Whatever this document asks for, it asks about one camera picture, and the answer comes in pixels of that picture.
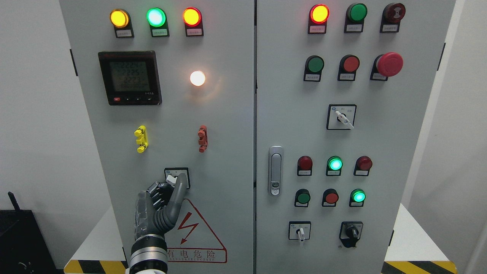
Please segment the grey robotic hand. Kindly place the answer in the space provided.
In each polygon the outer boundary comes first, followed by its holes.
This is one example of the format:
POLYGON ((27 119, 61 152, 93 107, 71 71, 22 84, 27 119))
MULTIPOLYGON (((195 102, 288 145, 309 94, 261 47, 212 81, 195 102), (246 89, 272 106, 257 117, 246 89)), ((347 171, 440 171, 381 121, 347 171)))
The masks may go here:
POLYGON ((135 206, 135 240, 148 234, 163 236, 175 227, 188 186, 188 177, 180 174, 174 185, 154 182, 138 194, 135 206))

